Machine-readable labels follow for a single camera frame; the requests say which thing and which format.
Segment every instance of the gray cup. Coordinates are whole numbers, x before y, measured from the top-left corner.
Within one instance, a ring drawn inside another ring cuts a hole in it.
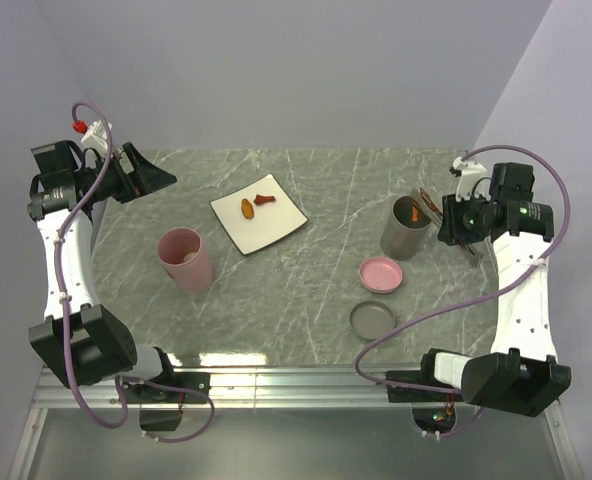
[[[410,196],[400,197],[387,217],[380,248],[394,260],[409,260],[420,250],[431,223]]]

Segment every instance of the red pepper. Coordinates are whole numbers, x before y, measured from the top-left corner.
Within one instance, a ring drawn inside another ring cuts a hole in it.
[[[268,196],[256,195],[256,198],[254,199],[254,203],[256,205],[262,205],[263,203],[275,202],[275,201],[276,201],[276,197],[274,197],[273,195],[268,195]]]

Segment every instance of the table surface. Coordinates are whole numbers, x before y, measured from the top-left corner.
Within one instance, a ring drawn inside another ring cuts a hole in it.
[[[178,183],[126,205],[111,201],[98,237],[94,273],[102,303],[137,343],[156,345],[178,365],[351,364],[366,345],[349,325],[364,300],[379,300],[398,324],[497,288],[487,249],[472,268],[436,239],[399,262],[403,285],[390,295],[367,291],[358,268],[382,252],[391,205],[423,187],[440,204],[455,190],[450,149],[269,149],[144,152]],[[309,218],[300,230],[241,255],[209,206],[272,173]],[[179,226],[198,230],[215,281],[201,294],[180,292],[156,256],[156,243]],[[366,363],[418,362],[431,347],[489,352],[495,301],[427,320],[371,352]]]

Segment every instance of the square plate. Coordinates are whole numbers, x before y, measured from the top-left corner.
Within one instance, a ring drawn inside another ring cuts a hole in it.
[[[275,202],[255,205],[256,195],[273,195]],[[243,217],[241,202],[254,205],[254,218]],[[307,217],[292,202],[270,173],[226,197],[209,202],[240,253],[249,255],[277,242],[307,223]]]

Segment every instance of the small pink dish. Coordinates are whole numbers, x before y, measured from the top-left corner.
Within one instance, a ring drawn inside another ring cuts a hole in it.
[[[403,281],[403,270],[387,257],[372,257],[358,271],[365,288],[374,293],[392,293]]]

